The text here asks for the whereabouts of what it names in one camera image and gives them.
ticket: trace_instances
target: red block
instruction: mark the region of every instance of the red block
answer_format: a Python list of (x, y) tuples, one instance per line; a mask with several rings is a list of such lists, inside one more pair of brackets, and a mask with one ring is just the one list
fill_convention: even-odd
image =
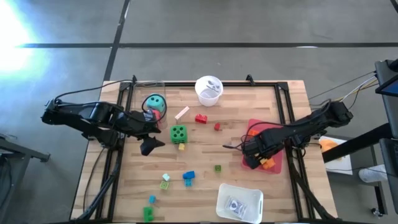
[(220, 130), (220, 124), (216, 123), (216, 125), (214, 125), (214, 130), (219, 131)]
[(202, 123), (202, 124), (206, 124), (207, 123), (207, 116), (206, 115), (202, 115), (202, 114), (197, 114), (195, 116), (195, 121)]

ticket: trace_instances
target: wooden tabletop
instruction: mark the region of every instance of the wooden tabletop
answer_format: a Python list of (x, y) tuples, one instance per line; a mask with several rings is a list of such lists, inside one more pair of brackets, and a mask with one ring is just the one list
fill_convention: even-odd
[[(310, 114), (304, 82), (285, 82), (289, 84), (296, 119)], [(115, 103), (118, 88), (118, 83), (103, 88), (100, 100)], [(239, 143), (239, 138), (246, 133), (248, 120), (251, 118), (279, 123), (273, 88), (225, 87), (222, 97), (212, 107), (200, 105), (194, 87), (167, 87), (165, 90), (168, 127), (157, 135), (157, 139), (165, 142), (166, 146), (154, 149), (146, 157), (140, 153), (141, 142), (134, 138), (127, 139), (114, 208), (114, 222), (143, 222), (142, 208), (149, 206), (150, 195), (155, 195), (157, 199), (153, 206), (154, 222), (233, 222), (216, 214), (218, 188), (222, 183), (261, 190), (264, 194), (263, 222), (297, 221), (285, 154), (282, 172), (265, 174), (243, 169), (241, 152), (221, 147), (222, 144)], [(133, 103), (132, 106), (141, 110), (138, 108), (141, 103), (138, 102), (142, 101), (145, 95), (146, 90), (134, 90), (133, 100), (136, 101), (136, 105)], [(285, 117), (288, 118), (284, 98), (282, 93)], [(187, 127), (188, 143), (184, 151), (179, 151), (177, 145), (170, 143), (170, 127), (176, 124), (174, 116), (186, 106), (189, 106), (190, 110), (180, 124)], [(207, 115), (207, 124), (195, 122), (195, 115), (199, 113)], [(214, 130), (217, 122), (221, 124), (221, 131)], [(98, 142), (90, 141), (72, 218), (82, 213), (84, 191), (100, 151)], [(100, 188), (105, 155), (106, 153), (101, 155), (95, 169), (88, 189), (86, 207)], [(304, 161), (312, 192), (327, 211), (336, 217), (335, 203), (319, 147), (313, 144), (307, 147)], [(214, 172), (214, 165), (217, 164), (222, 166), (221, 173)], [(192, 187), (185, 187), (182, 174), (189, 170), (194, 170), (196, 177)], [(159, 188), (164, 173), (170, 176), (167, 190)], [(302, 192), (300, 198), (305, 210)], [(103, 216), (108, 211), (108, 200), (109, 196), (104, 203)]]

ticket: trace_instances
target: concrete floor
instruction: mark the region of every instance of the concrete floor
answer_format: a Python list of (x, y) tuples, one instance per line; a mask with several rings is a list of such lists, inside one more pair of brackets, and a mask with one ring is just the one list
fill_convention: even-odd
[[(32, 161), (17, 193), (9, 223), (68, 220), (87, 141), (78, 131), (41, 122), (44, 104), (55, 95), (98, 86), (111, 49), (14, 49), (21, 43), (112, 43), (123, 0), (0, 1), (0, 133), (51, 153)], [(388, 0), (137, 0), (127, 12), (121, 42), (398, 42), (398, 13)], [(308, 96), (374, 70), (377, 60), (398, 57), (398, 48), (119, 49), (110, 80), (305, 80)], [(351, 91), (363, 80), (314, 98), (319, 103)], [(65, 100), (97, 100), (99, 91)], [(347, 99), (350, 105), (352, 98)], [(330, 134), (355, 137), (386, 122), (381, 97), (362, 91), (352, 122)], [(389, 199), (387, 184), (384, 184)], [(395, 223), (373, 217), (370, 187), (331, 182), (339, 217)]]

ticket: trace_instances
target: small green block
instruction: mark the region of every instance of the small green block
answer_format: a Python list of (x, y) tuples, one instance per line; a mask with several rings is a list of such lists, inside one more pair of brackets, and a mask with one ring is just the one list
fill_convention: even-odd
[(174, 125), (170, 128), (170, 139), (173, 144), (186, 143), (187, 127), (185, 125)]
[(221, 172), (221, 165), (215, 165), (214, 166), (214, 171), (215, 172)]
[(152, 207), (144, 207), (144, 222), (151, 222), (154, 220), (154, 209)]
[(162, 183), (160, 183), (160, 188), (161, 189), (167, 190), (167, 187), (169, 187), (169, 183), (168, 182), (162, 181)]

